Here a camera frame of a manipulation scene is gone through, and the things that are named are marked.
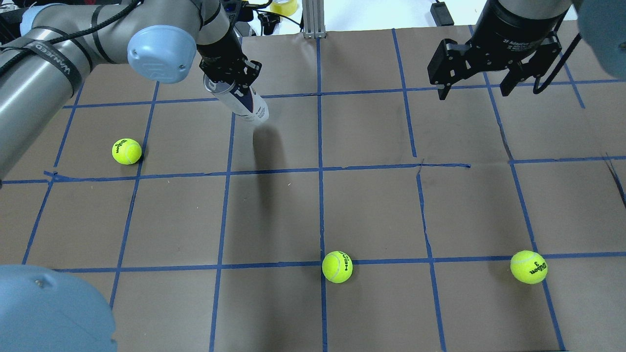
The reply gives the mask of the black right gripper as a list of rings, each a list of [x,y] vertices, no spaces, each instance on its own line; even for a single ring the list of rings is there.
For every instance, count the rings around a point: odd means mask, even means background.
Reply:
[[[488,0],[471,39],[465,44],[442,40],[427,65],[439,100],[447,98],[452,85],[478,71],[506,67],[508,74],[499,85],[503,96],[531,77],[535,78],[533,93],[542,93],[563,67],[561,59],[540,83],[562,51],[554,28],[571,5],[570,0]],[[527,63],[521,62],[529,56]]]

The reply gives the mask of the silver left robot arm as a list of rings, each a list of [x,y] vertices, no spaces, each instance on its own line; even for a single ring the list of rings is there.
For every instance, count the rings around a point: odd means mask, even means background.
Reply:
[[[21,36],[1,47],[1,178],[100,64],[129,64],[160,83],[184,80],[196,54],[205,88],[248,122],[268,119],[219,0],[53,3],[22,10]],[[3,352],[115,352],[108,302],[83,279],[40,266],[1,266]]]

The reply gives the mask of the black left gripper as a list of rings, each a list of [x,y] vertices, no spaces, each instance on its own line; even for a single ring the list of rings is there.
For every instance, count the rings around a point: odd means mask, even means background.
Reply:
[[[233,29],[217,42],[197,44],[197,50],[201,55],[200,68],[204,72],[203,86],[210,93],[221,93],[218,82],[239,82],[249,87],[259,78],[263,67],[261,62],[247,59]]]

